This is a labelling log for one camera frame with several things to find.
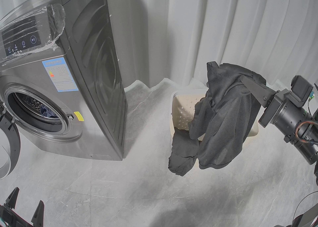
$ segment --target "washing machine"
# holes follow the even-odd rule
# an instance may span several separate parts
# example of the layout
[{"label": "washing machine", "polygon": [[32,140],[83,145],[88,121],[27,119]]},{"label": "washing machine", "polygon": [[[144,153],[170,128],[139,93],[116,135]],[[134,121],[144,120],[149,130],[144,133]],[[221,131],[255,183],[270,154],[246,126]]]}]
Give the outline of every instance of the washing machine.
[{"label": "washing machine", "polygon": [[47,152],[122,160],[127,101],[107,0],[28,0],[0,23],[0,178],[19,132]]}]

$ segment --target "white fabric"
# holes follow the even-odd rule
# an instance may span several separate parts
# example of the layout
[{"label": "white fabric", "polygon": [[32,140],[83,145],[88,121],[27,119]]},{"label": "white fabric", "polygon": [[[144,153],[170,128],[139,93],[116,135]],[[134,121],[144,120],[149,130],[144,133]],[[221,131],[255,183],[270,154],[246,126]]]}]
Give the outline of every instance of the white fabric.
[{"label": "white fabric", "polygon": [[[25,0],[0,0],[0,18]],[[207,81],[206,63],[318,78],[318,0],[108,0],[124,86]]]}]

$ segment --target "control panel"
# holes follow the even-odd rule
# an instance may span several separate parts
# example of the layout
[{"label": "control panel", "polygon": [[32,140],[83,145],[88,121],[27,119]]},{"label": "control panel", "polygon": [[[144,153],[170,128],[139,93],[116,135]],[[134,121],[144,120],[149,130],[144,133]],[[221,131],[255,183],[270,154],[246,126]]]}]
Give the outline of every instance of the control panel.
[{"label": "control panel", "polygon": [[1,34],[6,56],[41,45],[35,16],[18,21]]}]

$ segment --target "yellow sticker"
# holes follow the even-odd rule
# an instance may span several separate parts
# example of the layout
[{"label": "yellow sticker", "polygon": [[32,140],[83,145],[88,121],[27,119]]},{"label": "yellow sticker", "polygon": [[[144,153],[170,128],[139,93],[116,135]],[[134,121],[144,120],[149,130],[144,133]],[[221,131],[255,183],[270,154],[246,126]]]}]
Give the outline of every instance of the yellow sticker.
[{"label": "yellow sticker", "polygon": [[79,111],[74,111],[74,114],[77,116],[77,118],[79,119],[79,121],[84,121],[83,116],[80,114]]}]

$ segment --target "gray marble floor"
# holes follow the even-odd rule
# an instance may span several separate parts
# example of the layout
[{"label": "gray marble floor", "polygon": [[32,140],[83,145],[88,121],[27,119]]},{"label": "gray marble floor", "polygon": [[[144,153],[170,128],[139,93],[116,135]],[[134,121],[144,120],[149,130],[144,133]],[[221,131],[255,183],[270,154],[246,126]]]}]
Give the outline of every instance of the gray marble floor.
[{"label": "gray marble floor", "polygon": [[[203,87],[192,83],[191,88]],[[48,226],[288,225],[300,200],[316,191],[314,166],[272,125],[246,140],[223,169],[184,177],[168,170],[169,102],[180,86],[165,79],[149,89],[135,82],[129,103],[123,161],[71,158],[39,150],[21,136],[21,157],[0,180],[0,203],[20,188],[16,211],[30,221],[39,200]],[[297,214],[315,204],[313,194]]]}]

